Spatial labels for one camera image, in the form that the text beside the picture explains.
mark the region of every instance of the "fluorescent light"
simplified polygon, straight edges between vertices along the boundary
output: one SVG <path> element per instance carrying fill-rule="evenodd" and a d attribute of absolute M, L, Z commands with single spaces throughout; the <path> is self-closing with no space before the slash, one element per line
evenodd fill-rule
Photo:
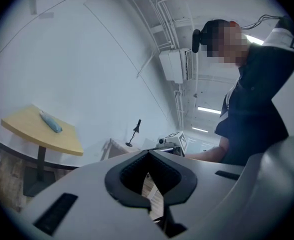
<path fill-rule="evenodd" d="M 198 129 L 198 128 L 195 128 L 195 127 L 192 127 L 194 130 L 197 130 L 197 131 L 201 131 L 201 132 L 205 132 L 205 133 L 208 133 L 207 130 L 202 130 L 202 129 Z"/>
<path fill-rule="evenodd" d="M 209 108 L 205 108 L 205 107 L 201 107 L 201 106 L 198 107 L 198 110 L 211 112 L 211 113 L 215 113 L 215 114 L 221 114 L 221 111 L 219 111 L 219 110 L 213 110 L 213 109 L 209 109 Z"/>
<path fill-rule="evenodd" d="M 245 36 L 247 37 L 247 39 L 249 40 L 249 42 L 251 43 L 255 43 L 255 44 L 258 44 L 258 45 L 262 45 L 264 43 L 264 41 L 256 38 L 256 37 L 252 37 L 250 35 L 247 35 L 245 34 Z"/>

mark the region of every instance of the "floor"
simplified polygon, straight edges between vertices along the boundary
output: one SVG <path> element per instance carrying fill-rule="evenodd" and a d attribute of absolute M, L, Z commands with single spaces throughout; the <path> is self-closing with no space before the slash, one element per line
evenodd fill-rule
<path fill-rule="evenodd" d="M 26 166 L 36 168 L 35 163 L 27 162 L 3 150 L 0 151 L 0 202 L 2 205 L 20 212 L 33 198 L 23 195 L 23 176 Z M 52 171 L 56 180 L 67 175 L 70 170 L 45 167 Z M 151 177 L 146 177 L 142 189 L 142 196 L 146 197 L 151 192 L 154 182 Z M 163 215 L 163 197 L 157 190 L 151 198 L 151 219 L 157 219 Z"/>

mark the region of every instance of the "black lamp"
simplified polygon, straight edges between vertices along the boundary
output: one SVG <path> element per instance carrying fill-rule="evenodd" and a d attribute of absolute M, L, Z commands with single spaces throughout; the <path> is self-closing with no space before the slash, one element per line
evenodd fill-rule
<path fill-rule="evenodd" d="M 128 146 L 128 147 L 132 147 L 133 145 L 131 144 L 131 142 L 132 142 L 132 139 L 134 138 L 134 136 L 135 136 L 135 133 L 139 133 L 139 126 L 141 125 L 141 121 L 142 120 L 138 120 L 138 123 L 137 123 L 137 126 L 133 129 L 133 134 L 132 134 L 132 137 L 131 137 L 131 139 L 130 139 L 130 141 L 129 142 L 126 142 L 126 145 Z"/>

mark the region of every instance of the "man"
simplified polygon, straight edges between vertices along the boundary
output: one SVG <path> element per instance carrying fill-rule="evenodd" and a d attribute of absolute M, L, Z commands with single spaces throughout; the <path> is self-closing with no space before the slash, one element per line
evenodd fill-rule
<path fill-rule="evenodd" d="M 288 136 L 272 98 L 294 71 L 293 24 L 282 18 L 258 45 L 248 43 L 236 22 L 211 20 L 200 32 L 200 44 L 208 57 L 235 64 L 240 77 L 223 100 L 215 130 L 219 146 L 186 157 L 244 166 L 251 155 Z"/>

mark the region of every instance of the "vent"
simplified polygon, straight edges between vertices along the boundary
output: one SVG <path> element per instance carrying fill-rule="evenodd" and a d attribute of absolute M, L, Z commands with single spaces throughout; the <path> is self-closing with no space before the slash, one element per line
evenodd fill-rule
<path fill-rule="evenodd" d="M 187 79 L 190 80 L 193 78 L 193 60 L 192 60 L 192 51 L 185 51 L 186 54 L 186 70 L 187 70 Z"/>
<path fill-rule="evenodd" d="M 184 80 L 190 80 L 193 78 L 193 58 L 192 50 L 181 49 L 180 50 L 181 69 Z"/>

